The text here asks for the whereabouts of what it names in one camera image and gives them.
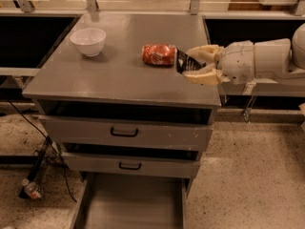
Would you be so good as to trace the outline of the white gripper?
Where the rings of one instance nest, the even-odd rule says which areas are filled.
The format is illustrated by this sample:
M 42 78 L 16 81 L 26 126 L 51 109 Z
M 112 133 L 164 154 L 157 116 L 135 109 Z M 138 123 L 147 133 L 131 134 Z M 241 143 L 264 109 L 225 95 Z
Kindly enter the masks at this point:
M 237 85 L 254 80 L 254 43 L 251 41 L 233 42 L 225 49 L 219 45 L 199 46 L 187 50 L 187 55 L 201 63 L 212 63 L 197 71 L 183 72 L 193 84 L 218 85 L 231 81 Z M 219 70 L 214 64 L 217 61 Z

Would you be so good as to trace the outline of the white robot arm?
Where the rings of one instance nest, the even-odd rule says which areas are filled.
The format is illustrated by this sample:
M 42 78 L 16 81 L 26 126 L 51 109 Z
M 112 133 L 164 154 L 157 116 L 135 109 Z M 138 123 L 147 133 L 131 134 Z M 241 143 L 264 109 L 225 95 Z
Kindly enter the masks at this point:
M 305 78 L 305 25 L 292 39 L 282 38 L 254 43 L 233 42 L 227 47 L 204 45 L 186 52 L 193 59 L 182 75 L 194 84 L 218 85 L 223 82 L 247 84 L 270 79 L 284 85 L 303 86 Z

